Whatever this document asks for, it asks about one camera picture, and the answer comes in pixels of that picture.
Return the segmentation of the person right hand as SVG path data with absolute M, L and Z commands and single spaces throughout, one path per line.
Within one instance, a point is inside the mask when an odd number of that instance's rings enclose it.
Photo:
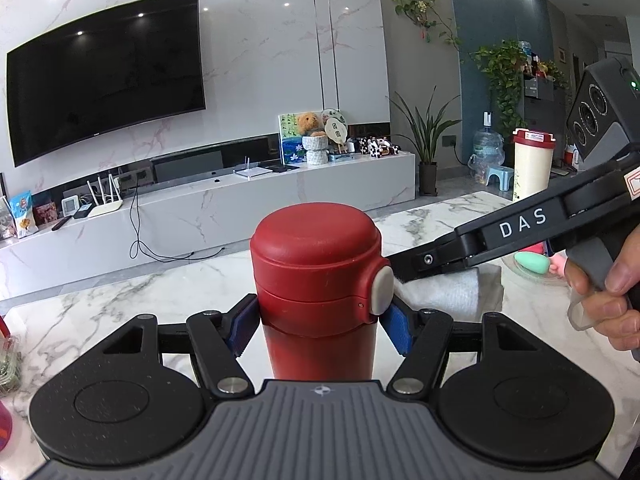
M 592 327 L 615 350 L 629 351 L 638 361 L 639 310 L 632 303 L 638 296 L 632 290 L 639 286 L 639 227 L 615 247 L 620 247 L 616 258 L 598 238 L 567 251 L 565 277 L 579 296 L 572 319 L 580 328 Z

